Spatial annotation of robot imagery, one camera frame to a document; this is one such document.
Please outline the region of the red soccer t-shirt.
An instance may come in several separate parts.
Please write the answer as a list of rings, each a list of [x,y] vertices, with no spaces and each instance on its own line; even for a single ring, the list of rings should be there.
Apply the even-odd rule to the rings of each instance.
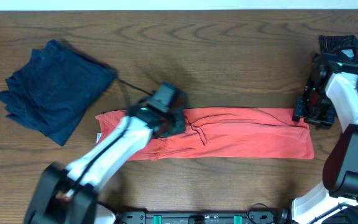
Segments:
[[[310,128],[289,108],[193,108],[185,132],[153,139],[133,161],[201,157],[312,159]]]

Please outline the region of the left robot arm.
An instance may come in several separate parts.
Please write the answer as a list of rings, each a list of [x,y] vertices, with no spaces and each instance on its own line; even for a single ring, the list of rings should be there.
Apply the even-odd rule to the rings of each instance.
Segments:
[[[110,178],[151,139],[184,133],[187,94],[164,82],[129,107],[118,126],[87,154],[64,166],[51,163],[41,174],[24,223],[114,223],[99,204]]]

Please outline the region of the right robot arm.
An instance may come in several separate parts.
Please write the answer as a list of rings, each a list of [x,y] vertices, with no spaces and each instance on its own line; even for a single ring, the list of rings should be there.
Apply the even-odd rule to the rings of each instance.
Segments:
[[[358,63],[343,53],[313,59],[292,116],[294,122],[323,128],[334,119],[342,134],[324,163],[322,180],[292,201],[288,223],[323,223],[344,210],[358,211]]]

